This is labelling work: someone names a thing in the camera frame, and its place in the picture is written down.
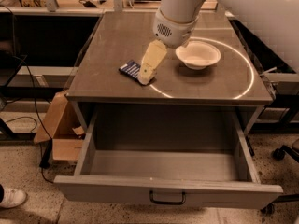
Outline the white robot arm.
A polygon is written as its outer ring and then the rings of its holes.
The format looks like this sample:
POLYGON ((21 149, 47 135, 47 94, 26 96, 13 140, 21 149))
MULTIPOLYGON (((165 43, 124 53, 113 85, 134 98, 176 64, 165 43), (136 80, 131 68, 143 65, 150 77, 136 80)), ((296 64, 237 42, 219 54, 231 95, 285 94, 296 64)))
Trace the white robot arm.
MULTIPOLYGON (((145 53, 138 81, 147 85, 168 48, 186 42, 206 0, 161 0, 153 23, 156 40, 145 53)), ((216 0, 293 71, 299 72, 299 0, 216 0)))

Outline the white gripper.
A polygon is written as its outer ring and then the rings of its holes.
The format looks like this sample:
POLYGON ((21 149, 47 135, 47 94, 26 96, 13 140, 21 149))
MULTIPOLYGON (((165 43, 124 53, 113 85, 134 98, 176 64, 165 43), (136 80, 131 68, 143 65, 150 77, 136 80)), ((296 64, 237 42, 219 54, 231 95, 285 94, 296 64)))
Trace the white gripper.
POLYGON ((148 85, 155 77, 158 66, 166 57, 167 47, 175 49, 190 38, 197 20, 181 23, 169 20, 161 10, 156 12, 153 33, 158 40, 149 43, 142 60, 137 76, 142 85, 148 85))

